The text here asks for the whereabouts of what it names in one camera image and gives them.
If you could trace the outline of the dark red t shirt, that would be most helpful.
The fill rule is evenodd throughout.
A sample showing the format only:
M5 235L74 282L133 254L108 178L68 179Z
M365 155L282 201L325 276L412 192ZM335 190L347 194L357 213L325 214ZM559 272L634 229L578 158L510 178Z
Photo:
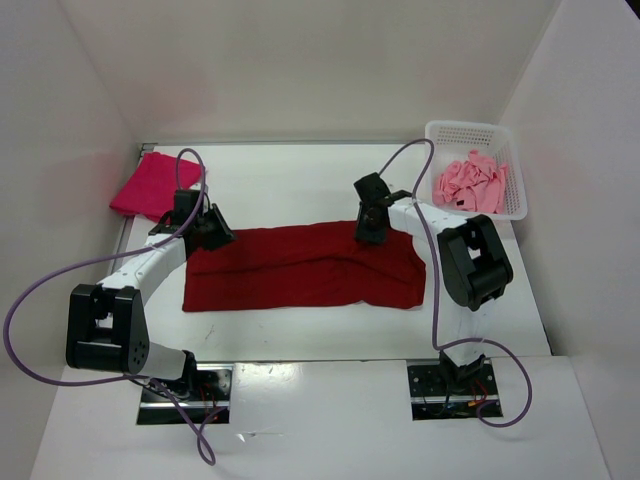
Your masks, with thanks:
M190 256L182 308L421 306L426 266L411 237L391 230L376 245L354 233L352 221L238 230L230 244Z

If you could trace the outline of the magenta t shirt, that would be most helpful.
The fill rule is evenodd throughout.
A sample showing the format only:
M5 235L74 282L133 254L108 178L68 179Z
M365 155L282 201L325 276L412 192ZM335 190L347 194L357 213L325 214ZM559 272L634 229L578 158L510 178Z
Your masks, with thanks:
M126 216L143 216L159 222L161 217L173 209L174 193L178 186L190 189L201 180L198 163L159 152L146 153L137 169L109 207Z

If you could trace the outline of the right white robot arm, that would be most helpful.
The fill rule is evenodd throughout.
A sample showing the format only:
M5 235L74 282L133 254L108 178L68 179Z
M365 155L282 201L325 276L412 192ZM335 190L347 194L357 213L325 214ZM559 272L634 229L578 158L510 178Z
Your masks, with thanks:
M354 183L359 198L355 238L383 244L393 231L428 244L432 254L434 325L452 335L436 345L439 382L460 393L479 374L496 301L514 273L491 218L458 216L393 192L377 173Z

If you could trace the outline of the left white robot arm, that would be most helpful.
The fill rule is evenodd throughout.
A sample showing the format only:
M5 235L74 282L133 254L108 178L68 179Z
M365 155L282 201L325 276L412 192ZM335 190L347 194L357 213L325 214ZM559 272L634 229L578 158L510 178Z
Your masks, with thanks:
M174 207L148 233L139 254L95 285L71 293L66 361L76 369L154 378L180 400L194 396L207 377L195 355L153 343L145 305L158 287L194 253L235 240L218 206L206 194L178 190Z

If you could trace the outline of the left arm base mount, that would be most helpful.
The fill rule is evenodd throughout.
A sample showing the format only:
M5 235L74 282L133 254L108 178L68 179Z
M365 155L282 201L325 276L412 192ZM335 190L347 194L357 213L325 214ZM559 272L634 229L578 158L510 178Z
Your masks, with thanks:
M189 419L196 425L228 424L234 366L232 364L199 363L194 387L180 386L178 381L162 382ZM138 426L185 424L169 396L155 386L142 386L136 424Z

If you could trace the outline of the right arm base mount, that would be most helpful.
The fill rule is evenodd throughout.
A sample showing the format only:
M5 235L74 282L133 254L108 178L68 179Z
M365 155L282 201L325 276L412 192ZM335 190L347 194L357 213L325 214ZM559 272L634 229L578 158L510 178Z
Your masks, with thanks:
M484 360L478 373L461 384L448 384L437 360L406 365L413 421L470 419L482 408L484 418L502 418L494 369Z

